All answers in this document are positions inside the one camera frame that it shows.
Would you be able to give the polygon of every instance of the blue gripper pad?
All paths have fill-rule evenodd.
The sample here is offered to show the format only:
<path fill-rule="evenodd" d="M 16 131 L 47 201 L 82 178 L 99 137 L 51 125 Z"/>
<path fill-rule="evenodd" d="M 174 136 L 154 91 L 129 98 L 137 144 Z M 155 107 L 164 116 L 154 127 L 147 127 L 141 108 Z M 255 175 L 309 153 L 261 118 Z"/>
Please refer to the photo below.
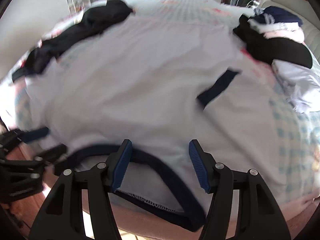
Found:
<path fill-rule="evenodd" d="M 118 157 L 118 161 L 113 170 L 113 181 L 111 184 L 112 192 L 115 192 L 116 189 L 121 186 L 124 174 L 131 159 L 132 142 L 128 139 L 124 140 L 117 154 L 119 154 L 120 156 Z"/>
<path fill-rule="evenodd" d="M 210 190 L 208 172 L 193 140 L 189 142 L 189 155 L 193 164 L 193 168 L 196 171 L 200 186 L 205 190 L 206 193 L 208 193 Z"/>

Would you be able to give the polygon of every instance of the pink fabric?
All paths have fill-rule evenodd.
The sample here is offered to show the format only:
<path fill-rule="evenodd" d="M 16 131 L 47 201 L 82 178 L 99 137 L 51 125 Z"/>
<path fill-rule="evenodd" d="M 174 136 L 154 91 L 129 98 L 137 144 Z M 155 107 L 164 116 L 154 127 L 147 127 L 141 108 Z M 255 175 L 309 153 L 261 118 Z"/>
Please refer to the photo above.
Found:
<path fill-rule="evenodd" d="M 290 32 L 285 30 L 273 31 L 273 32 L 266 32 L 264 33 L 264 37 L 266 39 L 271 38 L 288 38 L 290 40 L 296 41 L 298 43 L 304 42 L 304 33 L 301 28 L 296 31 Z"/>

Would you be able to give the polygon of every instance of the hanging clothes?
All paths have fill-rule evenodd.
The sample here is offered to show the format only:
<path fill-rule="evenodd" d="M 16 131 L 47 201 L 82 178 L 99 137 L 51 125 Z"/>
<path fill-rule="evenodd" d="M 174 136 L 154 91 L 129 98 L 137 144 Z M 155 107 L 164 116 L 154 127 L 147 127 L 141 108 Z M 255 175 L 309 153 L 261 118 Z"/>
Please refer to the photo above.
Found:
<path fill-rule="evenodd" d="M 41 74 L 53 57 L 59 58 L 77 42 L 101 34 L 106 28 L 124 21 L 132 12 L 120 0 L 110 0 L 105 6 L 90 8 L 84 13 L 81 22 L 53 39 L 42 41 L 40 48 L 33 49 L 24 66 L 12 74 L 12 81 L 22 76 Z"/>

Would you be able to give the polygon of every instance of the wall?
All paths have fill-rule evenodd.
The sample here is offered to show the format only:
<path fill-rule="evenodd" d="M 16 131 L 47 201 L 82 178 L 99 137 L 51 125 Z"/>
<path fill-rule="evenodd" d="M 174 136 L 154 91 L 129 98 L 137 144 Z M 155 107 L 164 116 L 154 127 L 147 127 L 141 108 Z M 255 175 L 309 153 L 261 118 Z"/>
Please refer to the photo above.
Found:
<path fill-rule="evenodd" d="M 0 19 L 0 79 L 68 14 L 65 0 L 12 0 Z"/>

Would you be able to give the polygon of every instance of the black fabric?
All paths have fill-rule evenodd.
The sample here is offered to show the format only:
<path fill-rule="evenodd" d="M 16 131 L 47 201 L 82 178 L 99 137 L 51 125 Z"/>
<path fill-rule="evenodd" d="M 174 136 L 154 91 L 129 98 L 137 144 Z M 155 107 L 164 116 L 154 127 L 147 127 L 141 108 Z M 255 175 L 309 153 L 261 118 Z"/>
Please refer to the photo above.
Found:
<path fill-rule="evenodd" d="M 41 74 L 52 57 L 58 58 L 77 42 L 103 33 L 106 28 L 124 21 L 130 13 L 132 9 L 120 0 L 110 0 L 105 6 L 90 8 L 81 22 L 53 39 L 42 41 L 40 48 L 33 49 L 24 66 L 12 74 L 12 81 L 22 76 Z"/>
<path fill-rule="evenodd" d="M 233 71 L 227 69 L 225 73 L 223 73 L 217 81 L 214 83 L 212 87 L 202 92 L 199 96 L 197 96 L 198 101 L 203 106 L 206 107 L 210 101 L 214 100 L 218 95 L 220 95 L 226 88 L 230 85 L 231 81 L 238 75 L 238 71 Z"/>
<path fill-rule="evenodd" d="M 239 26 L 234 28 L 233 32 L 247 44 L 247 51 L 256 60 L 271 65 L 274 59 L 279 59 L 307 68 L 312 67 L 312 57 L 305 45 L 287 38 L 265 39 L 263 34 L 250 28 L 245 15 L 241 15 Z"/>
<path fill-rule="evenodd" d="M 25 134 L 20 136 L 20 139 L 24 143 L 29 143 L 34 140 L 38 140 L 40 138 L 43 138 L 49 134 L 49 128 L 43 127 L 38 130 L 28 131 Z"/>
<path fill-rule="evenodd" d="M 261 24 L 271 24 L 266 22 L 265 14 L 271 15 L 274 23 L 294 23 L 297 22 L 299 27 L 303 25 L 302 20 L 295 14 L 288 12 L 283 8 L 279 8 L 276 6 L 269 6 L 263 10 L 262 14 L 255 15 L 250 17 L 250 19 L 254 19 L 256 22 Z"/>
<path fill-rule="evenodd" d="M 119 145 L 95 145 L 81 149 L 61 163 L 55 164 L 54 174 L 59 176 L 65 169 L 73 169 L 89 156 L 109 155 L 118 151 Z M 183 208 L 182 214 L 171 213 L 158 209 L 125 193 L 116 191 L 114 194 L 139 206 L 142 209 L 184 229 L 195 232 L 205 223 L 205 214 L 201 205 L 191 193 L 186 184 L 179 176 L 165 163 L 158 158 L 133 149 L 130 162 L 148 165 L 151 167 L 171 190 L 180 206 Z"/>

